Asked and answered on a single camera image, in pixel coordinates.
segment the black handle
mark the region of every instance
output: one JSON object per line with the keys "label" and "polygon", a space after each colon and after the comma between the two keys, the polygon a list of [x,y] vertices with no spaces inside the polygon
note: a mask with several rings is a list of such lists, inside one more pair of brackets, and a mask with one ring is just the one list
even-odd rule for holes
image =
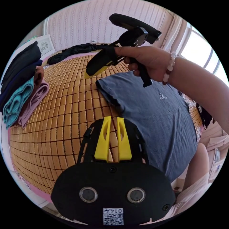
{"label": "black handle", "polygon": [[147,86],[152,85],[152,79],[149,77],[145,65],[139,63],[136,59],[134,59],[132,57],[130,57],[130,63],[131,64],[136,63],[138,65],[138,70],[140,72],[140,77],[141,77],[141,79],[143,81],[143,87],[145,88]]}

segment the camera lens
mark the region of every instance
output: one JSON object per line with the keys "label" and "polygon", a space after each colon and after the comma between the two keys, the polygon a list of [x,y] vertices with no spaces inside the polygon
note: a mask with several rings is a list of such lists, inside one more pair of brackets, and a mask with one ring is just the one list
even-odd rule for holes
{"label": "camera lens", "polygon": [[145,191],[141,188],[132,188],[128,194],[127,194],[127,199],[131,203],[140,203],[145,199]]}
{"label": "camera lens", "polygon": [[92,187],[84,187],[80,190],[79,196],[82,201],[86,203],[92,203],[96,201],[98,195],[94,188]]}

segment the striped wallpaper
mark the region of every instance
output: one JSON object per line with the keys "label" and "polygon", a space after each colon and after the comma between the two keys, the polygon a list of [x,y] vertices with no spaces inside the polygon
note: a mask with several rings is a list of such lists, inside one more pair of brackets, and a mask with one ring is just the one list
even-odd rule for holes
{"label": "striped wallpaper", "polygon": [[147,1],[87,0],[51,15],[45,31],[57,51],[91,40],[112,43],[126,31],[109,21],[113,13],[134,17],[160,30],[160,40],[154,44],[157,47],[161,47],[173,20],[166,9]]}

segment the person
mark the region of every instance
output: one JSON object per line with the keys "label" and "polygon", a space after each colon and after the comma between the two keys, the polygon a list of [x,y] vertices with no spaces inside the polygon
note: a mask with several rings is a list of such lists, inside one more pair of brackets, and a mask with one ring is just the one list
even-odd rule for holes
{"label": "person", "polygon": [[155,222],[152,222],[150,219],[149,222],[144,224],[157,223],[169,219],[194,205],[212,184],[208,182],[209,171],[210,165],[207,149],[204,144],[199,143],[196,153],[188,165],[184,186],[181,193],[178,194],[175,204],[164,218]]}
{"label": "person", "polygon": [[[162,82],[171,54],[152,46],[116,47],[118,56],[126,56],[124,62],[135,76],[140,72],[136,63],[130,64],[129,57],[146,66],[151,79]],[[202,106],[212,118],[229,133],[229,87],[218,77],[201,66],[177,57],[168,84],[181,91]]]}
{"label": "person", "polygon": [[[145,65],[148,75],[154,81],[163,82],[171,60],[171,54],[155,47],[116,47],[118,56],[125,56],[128,69],[139,76],[138,65],[130,63],[129,57]],[[186,94],[211,114],[222,129],[229,134],[229,87],[212,73],[187,59],[176,57],[169,74],[168,84]],[[199,143],[197,151],[189,163],[184,187],[175,204],[166,216],[156,222],[180,214],[195,204],[211,186],[209,179],[209,157],[206,147]]]}

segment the beaded bracelet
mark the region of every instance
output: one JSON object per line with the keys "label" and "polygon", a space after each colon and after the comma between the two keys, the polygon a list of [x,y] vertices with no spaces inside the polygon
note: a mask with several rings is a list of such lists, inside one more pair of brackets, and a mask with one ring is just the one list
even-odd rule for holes
{"label": "beaded bracelet", "polygon": [[166,73],[165,73],[163,81],[162,81],[163,85],[166,85],[168,82],[169,75],[170,75],[171,71],[173,70],[173,66],[175,65],[176,57],[177,57],[177,54],[175,52],[171,52],[171,60],[169,61],[169,65],[167,67]]}

